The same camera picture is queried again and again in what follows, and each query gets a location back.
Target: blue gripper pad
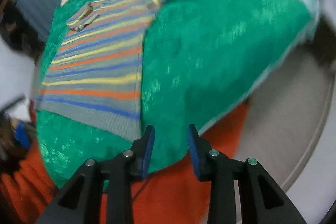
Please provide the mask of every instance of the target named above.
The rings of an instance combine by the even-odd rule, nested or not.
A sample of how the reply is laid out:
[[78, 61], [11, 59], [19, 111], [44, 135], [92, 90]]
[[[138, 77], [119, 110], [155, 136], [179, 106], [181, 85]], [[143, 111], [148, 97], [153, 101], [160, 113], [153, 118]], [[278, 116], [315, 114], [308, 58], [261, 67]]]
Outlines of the blue gripper pad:
[[197, 152], [197, 147], [196, 147], [196, 141], [195, 141], [195, 133], [198, 135], [198, 132], [196, 130], [196, 127], [194, 125], [190, 125], [188, 127], [188, 134], [187, 134], [187, 140], [188, 140], [188, 146], [189, 146], [189, 153], [191, 157], [191, 162], [193, 164], [193, 169], [195, 176], [197, 179], [200, 179], [200, 158]]
[[149, 133], [145, 155], [142, 160], [142, 172], [141, 172], [142, 179], [145, 179], [148, 175], [148, 168], [149, 168], [149, 164], [150, 164], [151, 157], [152, 157], [154, 139], [155, 139], [155, 130], [154, 130], [154, 127], [152, 126], [151, 131]]

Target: white wall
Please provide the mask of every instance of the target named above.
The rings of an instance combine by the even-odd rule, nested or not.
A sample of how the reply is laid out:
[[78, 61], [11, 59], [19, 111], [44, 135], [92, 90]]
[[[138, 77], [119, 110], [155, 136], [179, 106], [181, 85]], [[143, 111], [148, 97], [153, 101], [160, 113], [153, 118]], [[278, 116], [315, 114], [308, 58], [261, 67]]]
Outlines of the white wall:
[[336, 30], [336, 0], [322, 0], [323, 14]]
[[25, 94], [25, 103], [19, 103], [9, 114], [12, 117], [29, 120], [28, 104], [34, 62], [25, 55], [12, 52], [0, 36], [0, 109], [15, 97]]

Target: green blanket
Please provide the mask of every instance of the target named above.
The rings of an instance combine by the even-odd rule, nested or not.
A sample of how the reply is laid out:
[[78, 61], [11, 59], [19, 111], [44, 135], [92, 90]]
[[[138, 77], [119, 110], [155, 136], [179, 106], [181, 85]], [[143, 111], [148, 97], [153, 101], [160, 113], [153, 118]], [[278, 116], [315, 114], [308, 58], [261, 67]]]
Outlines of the green blanket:
[[[41, 79], [67, 31], [66, 20], [89, 0], [57, 7]], [[313, 20], [299, 0], [172, 0], [147, 32], [143, 51], [142, 131], [155, 126], [150, 171], [180, 160], [187, 126], [227, 113], [298, 43]], [[48, 173], [62, 187], [88, 158], [113, 158], [131, 143], [112, 133], [40, 111], [38, 140]]]

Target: floor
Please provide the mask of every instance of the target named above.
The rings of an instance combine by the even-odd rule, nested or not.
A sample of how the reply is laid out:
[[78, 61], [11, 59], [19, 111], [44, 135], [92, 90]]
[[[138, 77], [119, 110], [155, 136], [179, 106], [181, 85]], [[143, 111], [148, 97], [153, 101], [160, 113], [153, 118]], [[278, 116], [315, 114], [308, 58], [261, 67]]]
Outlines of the floor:
[[[326, 17], [336, 30], [336, 0], [322, 0]], [[318, 224], [336, 200], [336, 83], [323, 133], [304, 170], [287, 191], [307, 224]]]
[[333, 75], [298, 47], [252, 95], [235, 158], [256, 158], [287, 190], [321, 134], [332, 86]]

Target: orange fabric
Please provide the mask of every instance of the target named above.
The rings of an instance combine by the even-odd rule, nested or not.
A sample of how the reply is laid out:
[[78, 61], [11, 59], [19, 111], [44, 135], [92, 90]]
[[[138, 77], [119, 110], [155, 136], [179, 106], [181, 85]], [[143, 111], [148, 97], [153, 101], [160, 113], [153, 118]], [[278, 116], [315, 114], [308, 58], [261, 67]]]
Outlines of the orange fabric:
[[[242, 104], [208, 130], [203, 137], [213, 148], [233, 157], [248, 112]], [[35, 142], [20, 170], [12, 177], [0, 176], [0, 191], [6, 202], [24, 223], [34, 223], [53, 198], [55, 186], [43, 165]], [[143, 182], [132, 185], [133, 195]], [[209, 205], [210, 183], [198, 182], [189, 155], [176, 164], [151, 175], [151, 179], [133, 202], [135, 224], [197, 224]], [[106, 194], [102, 197], [100, 224], [106, 219]]]
[[56, 187], [43, 165], [37, 142], [34, 142], [20, 170], [13, 177], [0, 175], [0, 192], [24, 223], [35, 223], [53, 199]]

